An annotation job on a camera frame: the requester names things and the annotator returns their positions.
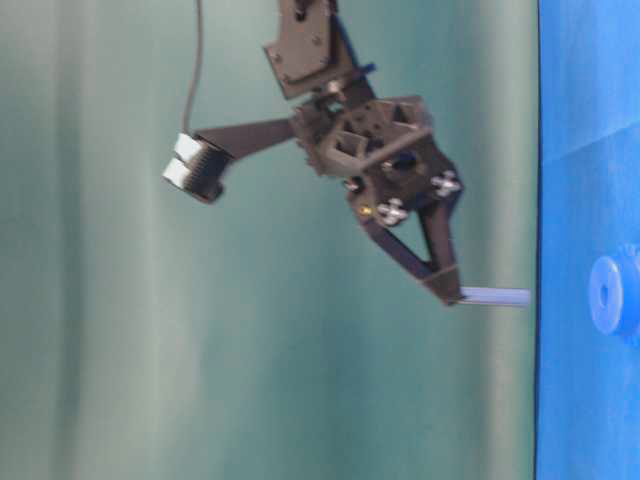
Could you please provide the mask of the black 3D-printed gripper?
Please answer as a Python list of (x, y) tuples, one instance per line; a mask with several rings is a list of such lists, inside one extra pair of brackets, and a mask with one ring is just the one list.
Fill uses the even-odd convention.
[[(344, 181), (369, 238), (445, 305), (461, 302), (449, 221), (463, 184), (435, 142), (423, 99), (379, 98), (359, 79), (342, 90), (313, 94), (295, 109), (291, 127), (316, 173)], [(412, 211), (427, 261), (382, 227), (400, 224)]]

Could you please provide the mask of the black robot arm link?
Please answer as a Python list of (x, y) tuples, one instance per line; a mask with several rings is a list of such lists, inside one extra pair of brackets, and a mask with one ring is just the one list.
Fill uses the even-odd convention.
[(285, 99), (346, 85), (374, 69), (357, 60), (336, 1), (281, 0), (278, 9), (278, 36), (264, 51)]

